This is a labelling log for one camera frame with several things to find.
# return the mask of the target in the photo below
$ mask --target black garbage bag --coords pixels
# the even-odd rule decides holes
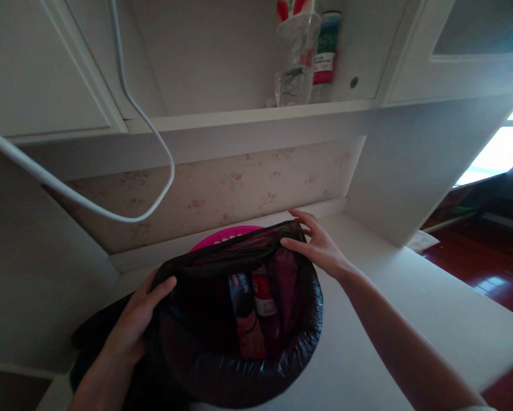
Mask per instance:
[[[307,366],[321,335],[323,298],[313,264],[280,244],[301,241],[294,221],[264,228],[164,263],[152,287],[176,276],[176,288],[155,309],[147,354],[137,364],[124,409],[173,409],[190,401],[246,408],[284,392]],[[265,273],[280,333],[264,358],[240,352],[228,279]],[[73,390],[102,349],[130,296],[87,320],[72,341],[80,349]]]

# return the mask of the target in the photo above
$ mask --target shelf edge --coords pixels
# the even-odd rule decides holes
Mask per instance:
[[[255,110],[157,117],[151,120],[158,131],[175,131],[363,111],[369,110],[373,106],[374,99],[353,100],[296,107],[257,108]],[[144,120],[141,119],[127,120],[125,124],[129,134],[147,134],[151,132]]]

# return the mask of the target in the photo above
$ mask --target white cable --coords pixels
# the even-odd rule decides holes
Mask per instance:
[[[129,102],[132,104],[134,109],[140,114],[140,116],[144,119],[144,121],[148,124],[152,132],[155,134],[163,148],[165,149],[165,152],[167,153],[167,156],[169,157],[169,160],[171,162],[171,173],[169,175],[169,180],[167,181],[167,184],[165,184],[165,187],[163,188],[163,191],[157,197],[154,204],[149,208],[148,211],[146,211],[144,214],[142,214],[139,217],[124,217],[115,213],[112,213],[105,208],[102,208],[101,206],[93,203],[92,201],[88,200],[87,198],[83,197],[78,192],[72,190],[70,187],[65,185],[62,181],[60,181],[58,178],[56,178],[54,175],[49,173],[46,169],[44,169],[42,166],[40,166],[38,163],[33,161],[30,157],[28,157],[24,152],[19,150],[14,144],[10,143],[8,140],[0,136],[0,151],[5,154],[7,157],[9,157],[12,161],[14,161],[16,164],[24,168],[26,171],[31,173],[34,177],[36,177],[38,180],[40,180],[42,183],[47,184],[49,187],[55,189],[60,194],[62,194],[65,197],[68,197],[70,200],[75,201],[76,203],[79,203],[80,205],[103,215],[104,217],[108,217],[109,219],[121,221],[122,223],[138,223],[139,221],[145,220],[148,218],[151,213],[155,211],[155,209],[159,206],[161,201],[163,200],[163,197],[165,197],[165,194],[167,194],[167,191],[169,191],[169,188],[172,184],[172,181],[175,178],[175,162],[172,159],[171,152],[169,151],[169,148],[163,141],[163,138],[159,134],[159,131],[155,128],[154,124],[150,121],[148,116],[142,111],[142,109],[139,107],[139,105],[134,101],[134,99],[131,96],[131,93],[129,92],[127,88],[127,83],[125,81],[125,68],[123,64],[123,50],[121,46],[121,35],[119,33],[119,19],[118,19],[118,11],[115,4],[115,0],[109,0],[109,6],[110,6],[110,13],[112,15],[112,30],[114,33],[114,45],[115,45],[115,57],[116,57],[116,63],[118,67],[118,73],[119,73],[119,81],[121,82],[121,88],[123,89],[123,92],[125,94],[125,97]]]

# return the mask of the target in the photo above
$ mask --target hand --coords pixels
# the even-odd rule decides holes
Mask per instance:
[[[101,355],[120,358],[135,365],[145,354],[146,344],[142,334],[152,319],[154,308],[176,286],[176,277],[170,277],[150,292],[156,272],[152,272],[131,296],[108,336]]]
[[[301,241],[283,238],[281,239],[283,247],[305,255],[312,263],[335,279],[338,279],[346,270],[350,273],[360,273],[357,267],[350,263],[338,249],[329,234],[319,225],[317,218],[313,214],[298,210],[289,210],[289,213],[295,217],[294,221],[309,228],[303,228],[302,233],[312,239],[309,244],[306,244]]]

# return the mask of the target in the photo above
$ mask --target red wooden floor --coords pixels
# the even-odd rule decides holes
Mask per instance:
[[[513,311],[513,233],[477,220],[432,234],[441,242],[426,259]],[[483,397],[498,411],[513,411],[513,370]]]

